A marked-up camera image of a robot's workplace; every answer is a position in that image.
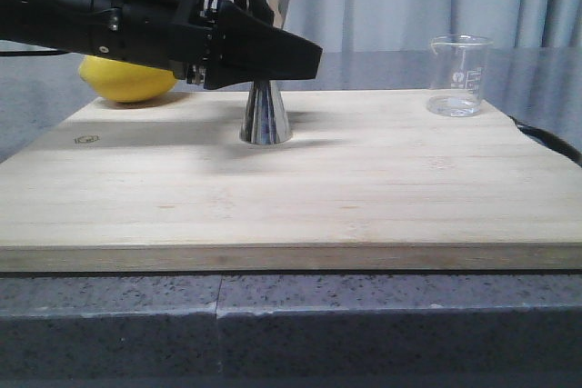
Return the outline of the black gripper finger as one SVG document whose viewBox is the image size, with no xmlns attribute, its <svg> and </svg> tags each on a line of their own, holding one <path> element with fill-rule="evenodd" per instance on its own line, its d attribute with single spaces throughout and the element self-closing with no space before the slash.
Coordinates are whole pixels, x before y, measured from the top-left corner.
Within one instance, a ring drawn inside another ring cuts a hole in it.
<svg viewBox="0 0 582 388">
<path fill-rule="evenodd" d="M 204 88 L 313 79 L 322 54 L 319 45 L 254 18 L 230 0 L 219 0 Z"/>
</svg>

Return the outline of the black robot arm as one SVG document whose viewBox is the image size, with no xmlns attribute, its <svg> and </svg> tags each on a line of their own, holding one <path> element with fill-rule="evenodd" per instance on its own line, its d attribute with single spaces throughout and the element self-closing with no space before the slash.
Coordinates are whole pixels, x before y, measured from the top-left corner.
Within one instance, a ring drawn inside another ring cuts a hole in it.
<svg viewBox="0 0 582 388">
<path fill-rule="evenodd" d="M 167 70 L 208 90 L 312 79 L 322 54 L 231 0 L 1 0 L 1 36 Z"/>
</svg>

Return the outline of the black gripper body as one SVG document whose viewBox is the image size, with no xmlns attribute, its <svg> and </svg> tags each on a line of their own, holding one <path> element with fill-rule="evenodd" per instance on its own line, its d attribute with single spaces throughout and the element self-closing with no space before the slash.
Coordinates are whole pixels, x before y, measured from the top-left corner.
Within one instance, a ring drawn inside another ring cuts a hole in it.
<svg viewBox="0 0 582 388">
<path fill-rule="evenodd" d="M 209 85 L 215 0 L 92 0 L 105 9 L 92 32 L 94 54 L 164 69 L 190 84 Z"/>
</svg>

